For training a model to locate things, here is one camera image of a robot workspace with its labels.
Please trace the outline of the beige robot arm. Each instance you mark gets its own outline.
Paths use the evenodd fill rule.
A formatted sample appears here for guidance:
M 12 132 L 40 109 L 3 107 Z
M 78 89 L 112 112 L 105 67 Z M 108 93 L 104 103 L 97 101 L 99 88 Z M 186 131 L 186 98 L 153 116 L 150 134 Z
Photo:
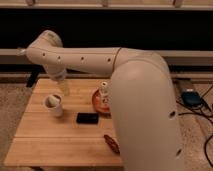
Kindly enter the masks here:
M 109 108 L 125 171 L 185 171 L 175 92 L 159 54 L 122 47 L 65 48 L 53 31 L 26 49 L 54 81 L 68 69 L 109 78 Z

